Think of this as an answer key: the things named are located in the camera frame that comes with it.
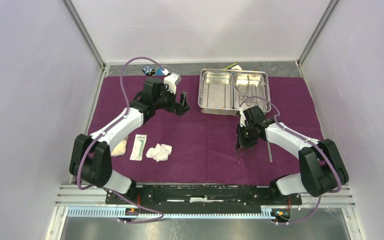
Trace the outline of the metal mesh instrument tray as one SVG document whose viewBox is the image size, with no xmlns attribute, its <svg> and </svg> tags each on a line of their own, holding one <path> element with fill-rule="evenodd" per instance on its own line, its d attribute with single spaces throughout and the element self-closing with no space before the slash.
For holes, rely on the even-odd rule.
<svg viewBox="0 0 384 240">
<path fill-rule="evenodd" d="M 200 86 L 201 86 L 201 76 L 203 74 L 203 72 L 205 70 L 216 70 L 216 71 L 221 71 L 221 72 L 228 72 L 230 74 L 232 74 L 232 76 L 234 76 L 234 74 L 236 73 L 239 73 L 240 71 L 252 71 L 252 70 L 225 70 L 225 69 L 215 69 L 215 68 L 204 68 L 201 70 L 200 72 L 200 80 L 199 80 L 199 91 L 198 91 L 198 106 L 200 107 L 201 109 L 201 112 L 202 113 L 205 113 L 205 114 L 214 114 L 214 115 L 227 115 L 227 116 L 235 116 L 239 113 L 239 110 L 236 110 L 234 109 L 234 101 L 233 101 L 233 107 L 231 109 L 209 109 L 209 108 L 203 108 L 200 106 Z M 233 80 L 232 80 L 232 93 L 234 92 L 234 84 L 233 84 Z M 258 96 L 253 96 L 252 98 L 259 98 L 261 100 L 265 100 L 264 98 L 261 98 L 261 97 L 258 97 Z"/>
</svg>

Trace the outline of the thin curved steel tweezers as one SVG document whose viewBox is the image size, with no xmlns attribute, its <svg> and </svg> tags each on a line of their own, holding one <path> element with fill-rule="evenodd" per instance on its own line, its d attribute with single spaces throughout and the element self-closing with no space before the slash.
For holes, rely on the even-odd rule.
<svg viewBox="0 0 384 240">
<path fill-rule="evenodd" d="M 254 163 L 254 148 L 250 148 L 251 162 Z"/>
</svg>

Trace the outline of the steel needle holder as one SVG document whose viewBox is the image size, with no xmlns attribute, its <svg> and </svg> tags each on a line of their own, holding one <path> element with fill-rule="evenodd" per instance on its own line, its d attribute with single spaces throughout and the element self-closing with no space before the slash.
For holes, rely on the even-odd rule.
<svg viewBox="0 0 384 240">
<path fill-rule="evenodd" d="M 243 154 L 244 154 L 245 164 L 248 164 L 247 150 L 246 150 L 246 148 L 243 148 L 242 150 L 243 150 Z"/>
</svg>

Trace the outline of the suture packet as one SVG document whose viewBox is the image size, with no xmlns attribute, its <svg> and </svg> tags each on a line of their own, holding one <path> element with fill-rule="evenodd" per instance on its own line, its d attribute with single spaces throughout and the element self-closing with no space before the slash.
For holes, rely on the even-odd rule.
<svg viewBox="0 0 384 240">
<path fill-rule="evenodd" d="M 147 141 L 146 134 L 136 134 L 134 141 L 132 152 L 129 157 L 131 161 L 141 161 L 143 159 L 143 152 Z"/>
</svg>

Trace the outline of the white gauze wad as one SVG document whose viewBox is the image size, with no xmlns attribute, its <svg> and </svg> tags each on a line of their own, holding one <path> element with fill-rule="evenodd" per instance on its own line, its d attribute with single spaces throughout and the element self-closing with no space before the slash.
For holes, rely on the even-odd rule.
<svg viewBox="0 0 384 240">
<path fill-rule="evenodd" d="M 145 156 L 156 162 L 167 161 L 172 153 L 172 149 L 173 147 L 171 145 L 157 143 L 155 147 L 148 149 Z"/>
</svg>

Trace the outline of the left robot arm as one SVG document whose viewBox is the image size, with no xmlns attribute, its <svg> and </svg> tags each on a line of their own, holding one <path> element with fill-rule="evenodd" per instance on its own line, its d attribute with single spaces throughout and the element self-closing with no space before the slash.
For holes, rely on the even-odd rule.
<svg viewBox="0 0 384 240">
<path fill-rule="evenodd" d="M 133 203 L 137 190 L 132 179 L 118 173 L 112 167 L 111 153 L 130 133 L 144 125 L 157 110 L 165 110 L 177 116 L 190 110 L 187 94 L 182 92 L 176 102 L 177 85 L 182 80 L 176 73 L 163 79 L 149 77 L 126 108 L 106 126 L 91 135 L 79 134 L 73 144 L 69 173 L 77 182 L 111 190 L 125 204 Z"/>
</svg>

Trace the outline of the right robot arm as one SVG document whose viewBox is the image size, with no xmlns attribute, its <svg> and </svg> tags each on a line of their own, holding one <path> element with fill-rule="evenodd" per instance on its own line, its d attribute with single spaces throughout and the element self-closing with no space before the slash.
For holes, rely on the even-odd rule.
<svg viewBox="0 0 384 240">
<path fill-rule="evenodd" d="M 277 120 L 267 118 L 258 106 L 239 108 L 236 149 L 252 149 L 259 140 L 277 145 L 298 159 L 299 173 L 277 178 L 270 183 L 269 199 L 282 204 L 295 193 L 320 197 L 339 192 L 349 181 L 337 145 L 331 139 L 305 136 Z"/>
</svg>

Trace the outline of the purple cloth wrap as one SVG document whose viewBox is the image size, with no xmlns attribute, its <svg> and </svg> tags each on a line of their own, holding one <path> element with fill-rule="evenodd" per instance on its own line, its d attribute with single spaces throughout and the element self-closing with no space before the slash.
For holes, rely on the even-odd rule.
<svg viewBox="0 0 384 240">
<path fill-rule="evenodd" d="M 112 167 L 138 183 L 190 183 L 267 186 L 270 181 L 300 172 L 299 161 L 281 147 L 259 140 L 249 149 L 247 163 L 240 151 L 239 163 L 235 144 L 236 126 L 240 118 L 231 115 L 205 114 L 198 106 L 199 76 L 182 76 L 179 92 L 187 93 L 190 110 L 177 116 L 158 110 L 148 122 L 132 132 L 127 140 L 125 155 L 112 157 Z M 322 140 L 320 123 L 313 99 L 303 78 L 269 77 L 271 102 L 280 110 L 280 122 L 310 138 Z M 119 76 L 106 77 L 101 85 L 89 134 L 100 130 L 126 107 Z M 146 151 L 156 144 L 172 146 L 168 160 L 143 157 L 130 160 L 136 135 L 147 135 Z"/>
</svg>

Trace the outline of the steel forceps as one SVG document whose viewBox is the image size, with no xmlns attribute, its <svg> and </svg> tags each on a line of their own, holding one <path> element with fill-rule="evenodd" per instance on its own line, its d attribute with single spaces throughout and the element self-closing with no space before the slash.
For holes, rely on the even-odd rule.
<svg viewBox="0 0 384 240">
<path fill-rule="evenodd" d="M 270 144 L 270 142 L 267 142 L 267 152 L 268 152 L 269 162 L 273 163 L 273 155 L 272 155 L 272 151 L 271 151 L 271 144 Z"/>
</svg>

